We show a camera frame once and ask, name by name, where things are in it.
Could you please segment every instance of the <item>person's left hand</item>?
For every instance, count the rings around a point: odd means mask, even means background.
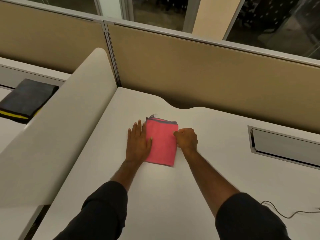
[[[146,141],[146,123],[141,127],[141,120],[134,123],[132,130],[128,129],[128,142],[125,160],[141,165],[149,156],[152,137]]]

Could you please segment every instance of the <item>cable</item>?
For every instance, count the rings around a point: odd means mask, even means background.
[[[274,204],[273,204],[272,202],[265,200],[265,201],[262,201],[261,204],[263,204],[263,203],[265,203],[265,202],[270,203],[270,204],[273,206],[273,208],[276,210],[276,212],[278,212],[279,215],[281,215],[281,216],[283,216],[284,218],[287,218],[287,219],[293,218],[294,215],[297,214],[297,213],[308,213],[308,214],[320,213],[320,207],[317,207],[317,209],[318,209],[319,211],[309,211],[309,212],[308,212],[308,211],[298,210],[298,211],[294,212],[291,216],[287,217],[287,216],[284,216],[283,214],[281,214],[281,213],[277,210],[277,208],[274,206]]]

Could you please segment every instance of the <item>person's left arm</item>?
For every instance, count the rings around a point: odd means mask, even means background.
[[[141,121],[128,129],[126,159],[110,179],[83,203],[82,210],[54,240],[114,240],[125,226],[130,185],[151,150],[146,125]]]

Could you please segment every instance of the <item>pink fabric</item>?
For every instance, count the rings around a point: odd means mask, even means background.
[[[173,166],[177,152],[177,140],[173,131],[178,130],[177,124],[161,123],[159,118],[146,120],[146,139],[152,137],[152,147],[146,162]]]

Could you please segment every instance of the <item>black sleeve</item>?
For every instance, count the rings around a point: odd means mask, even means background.
[[[118,182],[110,181],[93,192],[80,213],[54,240],[115,240],[125,226],[128,195]]]
[[[218,210],[215,225],[221,240],[290,240],[282,220],[247,193],[227,199]]]

